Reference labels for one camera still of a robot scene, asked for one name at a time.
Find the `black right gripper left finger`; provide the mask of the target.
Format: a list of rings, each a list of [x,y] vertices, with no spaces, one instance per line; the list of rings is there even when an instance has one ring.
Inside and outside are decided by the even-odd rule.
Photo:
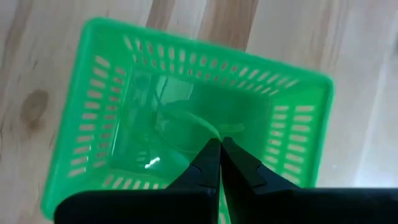
[[[217,224],[221,143],[210,139],[163,190],[91,190],[60,203],[54,224]]]

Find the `green rubber band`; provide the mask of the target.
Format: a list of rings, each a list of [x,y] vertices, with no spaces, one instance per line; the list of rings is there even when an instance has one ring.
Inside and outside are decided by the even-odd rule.
[[[221,140],[226,134],[242,133],[246,130],[243,123],[211,122],[188,110],[162,108],[156,116],[156,130],[162,134],[177,134],[181,138],[199,141],[216,138]]]

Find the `green plastic basket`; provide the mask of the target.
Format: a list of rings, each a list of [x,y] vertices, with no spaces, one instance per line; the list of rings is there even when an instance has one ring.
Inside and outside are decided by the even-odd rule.
[[[114,19],[85,22],[41,211],[84,190],[161,189],[212,138],[156,130],[162,108],[211,122],[265,166],[315,186],[334,97],[326,75]]]

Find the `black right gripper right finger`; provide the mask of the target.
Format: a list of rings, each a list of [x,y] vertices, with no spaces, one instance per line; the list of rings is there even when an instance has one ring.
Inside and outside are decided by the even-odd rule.
[[[398,224],[398,188],[301,188],[232,138],[221,172],[232,224]]]

